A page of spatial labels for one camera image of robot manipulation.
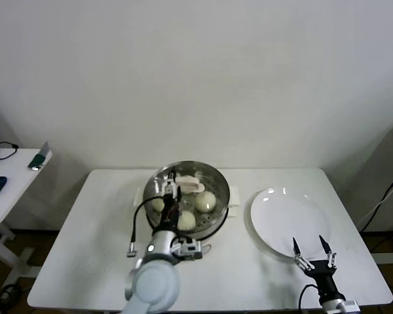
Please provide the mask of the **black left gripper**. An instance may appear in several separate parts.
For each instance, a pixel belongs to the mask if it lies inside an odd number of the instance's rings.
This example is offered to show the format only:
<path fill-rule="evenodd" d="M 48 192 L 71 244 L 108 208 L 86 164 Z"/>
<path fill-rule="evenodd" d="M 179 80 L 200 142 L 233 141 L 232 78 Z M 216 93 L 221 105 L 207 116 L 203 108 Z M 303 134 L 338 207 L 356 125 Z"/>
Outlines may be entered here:
<path fill-rule="evenodd" d="M 179 203 L 182 197 L 181 187 L 177 187 L 176 185 L 175 167 L 172 167 L 168 172 L 165 192 L 176 193 L 176 199 L 171 196 L 165 196 L 163 198 L 164 208 L 161 213 L 159 227 L 161 230 L 175 231 L 178 229 Z"/>

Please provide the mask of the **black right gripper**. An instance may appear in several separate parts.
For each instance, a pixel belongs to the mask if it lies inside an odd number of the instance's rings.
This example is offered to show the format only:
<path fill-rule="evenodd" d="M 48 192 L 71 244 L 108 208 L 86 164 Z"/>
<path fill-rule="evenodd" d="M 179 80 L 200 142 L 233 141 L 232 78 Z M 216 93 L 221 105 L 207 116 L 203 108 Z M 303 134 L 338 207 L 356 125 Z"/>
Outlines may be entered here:
<path fill-rule="evenodd" d="M 318 293 L 321 300 L 337 299 L 337 286 L 333 280 L 333 274 L 336 271 L 334 253 L 329 243 L 319 235 L 320 243 L 327 255 L 326 260 L 313 260 L 309 262 L 301 256 L 301 251 L 295 238 L 293 238 L 293 252 L 295 255 L 295 263 L 310 278 L 313 278 L 318 287 Z"/>

